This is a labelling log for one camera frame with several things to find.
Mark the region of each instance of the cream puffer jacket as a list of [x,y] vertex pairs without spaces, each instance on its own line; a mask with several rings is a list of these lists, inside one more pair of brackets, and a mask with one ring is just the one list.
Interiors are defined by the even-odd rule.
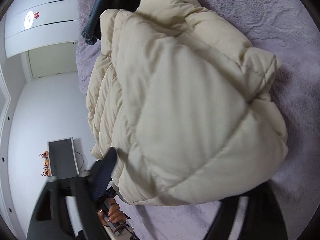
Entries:
[[205,203],[246,192],[288,149],[269,89],[279,60],[197,0],[141,0],[100,17],[86,105],[102,159],[132,205]]

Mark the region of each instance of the red decoration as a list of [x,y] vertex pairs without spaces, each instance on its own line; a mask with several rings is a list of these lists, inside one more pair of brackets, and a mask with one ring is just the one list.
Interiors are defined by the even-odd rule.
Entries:
[[37,19],[37,18],[39,17],[39,15],[40,15],[40,13],[39,13],[39,12],[36,12],[36,13],[33,15],[34,19]]

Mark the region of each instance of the recessed ceiling light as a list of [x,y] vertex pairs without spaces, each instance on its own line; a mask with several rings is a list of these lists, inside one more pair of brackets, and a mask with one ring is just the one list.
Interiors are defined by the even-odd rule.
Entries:
[[34,17],[33,11],[28,11],[28,13],[24,19],[24,28],[26,30],[31,28],[32,23],[33,23],[33,17]]

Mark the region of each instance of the purple fluffy blanket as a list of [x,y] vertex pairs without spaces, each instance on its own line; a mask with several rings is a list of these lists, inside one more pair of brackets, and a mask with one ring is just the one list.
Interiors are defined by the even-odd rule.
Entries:
[[[289,154],[273,176],[289,240],[302,233],[320,202],[320,33],[299,0],[198,0],[282,61],[271,95],[288,128]],[[94,0],[78,0],[81,30]],[[79,86],[86,93],[100,43],[79,39]],[[129,206],[122,210],[142,240],[203,239],[218,202],[179,207]],[[235,228],[241,226],[241,210]],[[236,239],[237,230],[230,239]]]

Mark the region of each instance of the human hand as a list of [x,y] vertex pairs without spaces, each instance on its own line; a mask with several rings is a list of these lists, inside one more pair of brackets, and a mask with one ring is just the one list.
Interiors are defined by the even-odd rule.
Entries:
[[[109,213],[108,213],[108,216],[109,216],[108,222],[117,223],[117,222],[121,221],[121,222],[126,223],[127,217],[122,211],[120,211],[119,204],[117,204],[113,198],[110,198],[109,204],[111,204],[111,207],[110,207]],[[102,210],[98,211],[98,217],[99,217],[102,225],[107,227],[108,224],[103,218],[103,211]]]

